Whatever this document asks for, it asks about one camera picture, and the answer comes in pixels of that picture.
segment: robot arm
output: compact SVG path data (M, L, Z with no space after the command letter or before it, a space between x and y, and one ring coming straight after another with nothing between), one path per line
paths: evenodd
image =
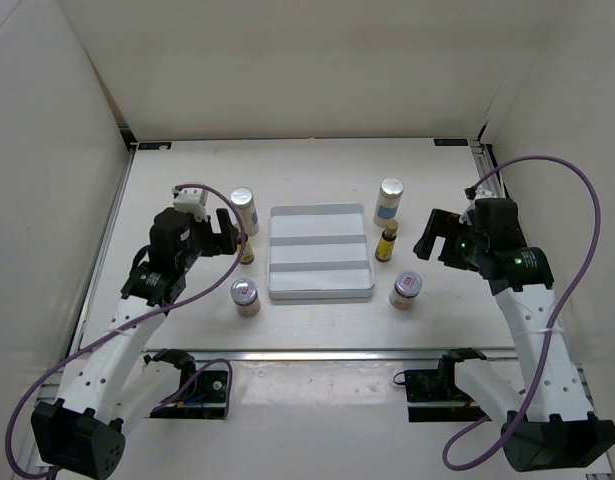
M433 210L414 253L428 260L436 237L445 238L440 261L478 272L489 282L528 389L538 369L555 297L547 258L539 248L527 246L517 205L482 195L463 215ZM550 330L551 345L538 390L505 446L517 471L585 467L615 443L614 424L594 415L558 323ZM451 388L473 398L502 432L524 401L479 352L454 352L441 360L439 372Z
M216 210L220 232L214 233L205 213L205 199L199 189L175 191L175 208L156 215L149 231L150 243L134 258L108 332L173 304L185 288L187 271L199 257L236 253L238 230L232 226L227 210ZM97 480L114 472L125 437L196 371L190 355L164 350L125 385L147 341L165 317L165 313L157 314L119 330L117 336L91 353L54 404L40 402L34 409L32 428L45 462Z

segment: silver lid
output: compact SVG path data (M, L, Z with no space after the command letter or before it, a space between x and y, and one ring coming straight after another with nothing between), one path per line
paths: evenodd
M236 305L249 305L257 296L258 288L250 278L240 278L231 286L231 298Z
M397 178L386 178L380 184L381 193L387 198L398 198L403 194L405 186Z
M423 288L423 279L416 272L402 272L394 282L394 288L403 297L413 298Z
M254 202L254 194L247 187L238 187L231 192L229 199L237 207L248 207Z

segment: blue label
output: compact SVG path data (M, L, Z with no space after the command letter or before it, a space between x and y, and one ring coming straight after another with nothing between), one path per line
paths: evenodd
M396 211L398 207L387 208L387 207L379 207L378 208L378 217L384 220L389 220L390 218L394 218L396 216Z

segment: white tray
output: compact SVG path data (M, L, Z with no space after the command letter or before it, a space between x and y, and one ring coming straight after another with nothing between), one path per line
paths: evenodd
M272 208L267 288L273 300L370 297L374 270L362 204Z

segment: white wall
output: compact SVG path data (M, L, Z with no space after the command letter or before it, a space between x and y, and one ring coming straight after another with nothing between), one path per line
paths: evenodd
M0 479L7 419L65 352L126 159L57 3L0 0Z
M475 136L562 3L60 1L142 140Z
M568 1L494 143L499 161L559 155L587 172L603 209L594 263L563 321L598 412L615 421L615 0ZM562 292L580 266L592 209L562 167L525 164L505 172L528 238L547 251ZM615 447L611 451L615 466Z

